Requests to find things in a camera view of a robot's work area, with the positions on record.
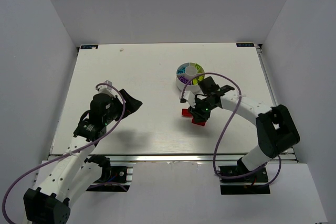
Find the red stepped lego brick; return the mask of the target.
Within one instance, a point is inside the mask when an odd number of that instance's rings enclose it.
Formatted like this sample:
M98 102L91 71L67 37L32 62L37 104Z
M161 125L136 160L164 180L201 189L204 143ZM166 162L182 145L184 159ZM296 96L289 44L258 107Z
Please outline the red stepped lego brick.
M195 120L192 120L192 124L199 125L199 126L205 126L206 122L196 122Z

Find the lime lego brick small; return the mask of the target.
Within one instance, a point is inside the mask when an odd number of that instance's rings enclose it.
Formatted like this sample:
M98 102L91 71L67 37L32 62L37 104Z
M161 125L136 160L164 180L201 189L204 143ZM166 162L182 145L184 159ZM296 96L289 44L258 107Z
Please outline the lime lego brick small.
M199 83L204 79L204 75L197 76L195 79L192 80L192 85L197 86Z

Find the white round divided container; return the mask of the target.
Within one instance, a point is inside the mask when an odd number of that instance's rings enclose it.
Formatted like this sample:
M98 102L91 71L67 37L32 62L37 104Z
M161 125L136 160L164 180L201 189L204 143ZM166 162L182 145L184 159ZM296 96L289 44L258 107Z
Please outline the white round divided container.
M182 91L184 88L185 88L185 85L186 84L184 84L184 83L182 83L178 78L180 77L180 76L183 76L183 77L185 77L187 80L193 80L193 79L195 79L197 76L199 76L201 73L204 73L204 72L197 72L197 69L194 67L194 65L195 65L196 63L193 63L193 62L187 62L187 63L184 63L184 64L182 64L182 65L180 65L180 66L185 66L186 68L185 68L185 73L182 75L176 75L176 80L175 80L175 83L176 83L176 86L177 86L177 88L180 90L180 91ZM199 87L199 85L197 85L197 86L188 86L187 85L187 87L186 87L186 89L185 89L186 91L191 91L191 92L193 92L193 93L198 93L198 92L200 92L200 87Z

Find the teal lego brick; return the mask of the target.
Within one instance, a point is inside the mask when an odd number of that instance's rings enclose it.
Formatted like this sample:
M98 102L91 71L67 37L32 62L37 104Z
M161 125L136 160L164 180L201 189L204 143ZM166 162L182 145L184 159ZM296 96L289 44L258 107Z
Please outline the teal lego brick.
M184 73L185 73L185 66L180 66L178 69L177 69L177 71L176 71L176 74L177 75L183 75Z

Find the lime lego plate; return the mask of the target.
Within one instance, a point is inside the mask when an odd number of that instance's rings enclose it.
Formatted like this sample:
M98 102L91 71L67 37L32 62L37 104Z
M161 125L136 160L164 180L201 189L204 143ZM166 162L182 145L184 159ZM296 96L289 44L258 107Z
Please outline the lime lego plate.
M204 72L204 69L199 64L196 63L194 67L197 69L197 72Z

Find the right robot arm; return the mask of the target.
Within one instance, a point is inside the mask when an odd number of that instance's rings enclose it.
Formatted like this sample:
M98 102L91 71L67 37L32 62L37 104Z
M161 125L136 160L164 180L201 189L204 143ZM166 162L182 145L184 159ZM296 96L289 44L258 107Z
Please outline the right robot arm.
M235 115L253 124L257 130L257 146L237 161L237 175L222 176L224 180L251 176L270 160L299 143L299 132L286 106L267 106L256 102L242 95L236 83L220 87L212 77L203 79L199 87L200 94L183 89L180 95L180 102L190 105L186 112L192 117L192 123L204 125L211 111L221 108L232 113L223 132Z

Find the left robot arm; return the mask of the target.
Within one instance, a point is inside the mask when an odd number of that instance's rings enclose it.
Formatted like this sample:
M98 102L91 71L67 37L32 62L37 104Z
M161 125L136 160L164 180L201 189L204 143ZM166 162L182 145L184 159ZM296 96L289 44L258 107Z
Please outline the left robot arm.
M27 220L32 223L66 223L71 206L94 183L106 183L112 173L110 159L92 155L97 140L106 136L107 126L136 112L142 102L121 89L122 98L108 88L99 88L73 132L65 158L35 189L23 197Z

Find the red flat lego brick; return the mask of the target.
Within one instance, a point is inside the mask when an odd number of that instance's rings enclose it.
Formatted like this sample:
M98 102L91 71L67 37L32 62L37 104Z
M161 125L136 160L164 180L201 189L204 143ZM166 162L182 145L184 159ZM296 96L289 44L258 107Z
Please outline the red flat lego brick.
M182 109L181 111L181 115L183 117L187 117L187 118L192 118L192 114L190 113L190 111L188 109Z

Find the left corner label sticker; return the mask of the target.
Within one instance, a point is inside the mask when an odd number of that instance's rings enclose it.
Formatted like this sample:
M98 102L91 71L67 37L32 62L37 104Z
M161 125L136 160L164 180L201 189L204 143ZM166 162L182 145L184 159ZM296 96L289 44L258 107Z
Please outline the left corner label sticker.
M98 49L98 45L81 45L80 50Z

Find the corner label sticker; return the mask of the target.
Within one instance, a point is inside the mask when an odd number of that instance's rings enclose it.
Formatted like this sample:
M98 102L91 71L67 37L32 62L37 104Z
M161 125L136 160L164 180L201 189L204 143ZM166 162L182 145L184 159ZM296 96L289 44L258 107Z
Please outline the corner label sticker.
M80 50L98 49L98 45L81 45Z
M254 47L254 43L250 43L250 42L238 42L236 43L237 47Z

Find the right corner label sticker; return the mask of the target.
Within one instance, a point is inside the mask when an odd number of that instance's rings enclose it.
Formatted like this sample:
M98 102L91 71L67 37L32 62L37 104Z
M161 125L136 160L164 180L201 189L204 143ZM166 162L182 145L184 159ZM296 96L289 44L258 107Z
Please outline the right corner label sticker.
M250 43L250 42L238 42L236 43L237 47L254 47L254 43Z

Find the aluminium frame rail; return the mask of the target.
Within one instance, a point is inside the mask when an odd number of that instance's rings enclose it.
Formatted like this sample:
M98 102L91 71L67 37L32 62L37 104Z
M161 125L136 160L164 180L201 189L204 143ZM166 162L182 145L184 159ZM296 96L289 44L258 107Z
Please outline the aluminium frame rail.
M212 155L107 155L100 154L108 157L112 162L179 162L179 161L212 161ZM47 160L52 160L59 155L49 155ZM216 161L237 161L243 155L234 154L217 154ZM297 158L293 152L285 152L280 155L283 161L296 162Z

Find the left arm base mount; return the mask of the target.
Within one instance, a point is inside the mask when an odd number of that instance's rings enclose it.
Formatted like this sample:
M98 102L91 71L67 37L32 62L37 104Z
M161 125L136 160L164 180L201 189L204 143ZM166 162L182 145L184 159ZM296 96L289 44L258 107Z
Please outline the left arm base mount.
M126 192L130 188L133 167L111 164L110 158L103 155L93 155L85 159L86 163L95 163L101 168L101 176L87 191Z

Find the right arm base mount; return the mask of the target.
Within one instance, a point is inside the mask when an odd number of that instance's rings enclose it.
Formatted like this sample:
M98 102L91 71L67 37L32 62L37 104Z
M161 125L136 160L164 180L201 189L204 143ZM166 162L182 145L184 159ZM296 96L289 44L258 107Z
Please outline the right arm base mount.
M270 195L269 177L265 167L242 177L247 171L238 165L216 165L221 195Z

